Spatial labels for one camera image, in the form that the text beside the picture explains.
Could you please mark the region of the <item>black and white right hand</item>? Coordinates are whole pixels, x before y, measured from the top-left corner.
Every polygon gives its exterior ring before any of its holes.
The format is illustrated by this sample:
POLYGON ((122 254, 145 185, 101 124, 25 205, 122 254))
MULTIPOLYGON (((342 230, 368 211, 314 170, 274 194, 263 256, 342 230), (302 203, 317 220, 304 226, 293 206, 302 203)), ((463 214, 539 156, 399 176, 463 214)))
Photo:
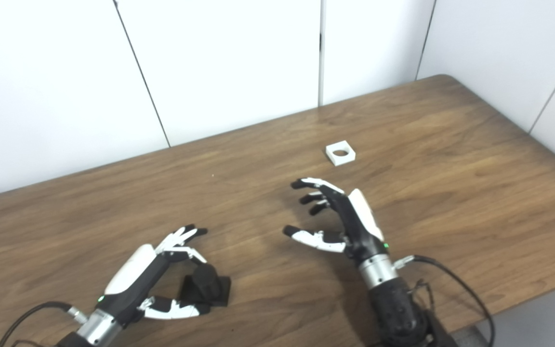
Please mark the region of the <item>black and white right hand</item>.
POLYGON ((313 192, 301 197, 299 203, 306 205, 315 202, 309 210, 312 216, 332 209, 337 213, 344 230, 339 241, 333 242, 326 240, 321 230, 310 231, 295 226, 285 226, 284 235, 317 250, 343 253, 357 267, 375 255, 388 254, 383 233, 361 190, 354 189, 346 194, 330 182, 312 177, 297 179, 291 182, 291 187, 312 189, 313 192))

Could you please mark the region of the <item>black and white left hand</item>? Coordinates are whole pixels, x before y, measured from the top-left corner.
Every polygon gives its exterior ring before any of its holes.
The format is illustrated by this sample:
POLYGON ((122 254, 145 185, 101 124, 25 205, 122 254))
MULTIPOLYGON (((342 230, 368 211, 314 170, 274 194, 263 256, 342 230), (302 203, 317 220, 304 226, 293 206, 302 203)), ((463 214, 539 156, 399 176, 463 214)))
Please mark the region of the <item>black and white left hand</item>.
POLYGON ((205 257, 187 245, 194 237, 207 233, 206 228, 189 224, 168 234, 156 247, 150 243, 139 246, 112 277, 95 309, 111 316, 122 329, 141 318, 177 320, 209 314, 209 305, 149 295, 172 264, 182 261, 207 264, 205 257))

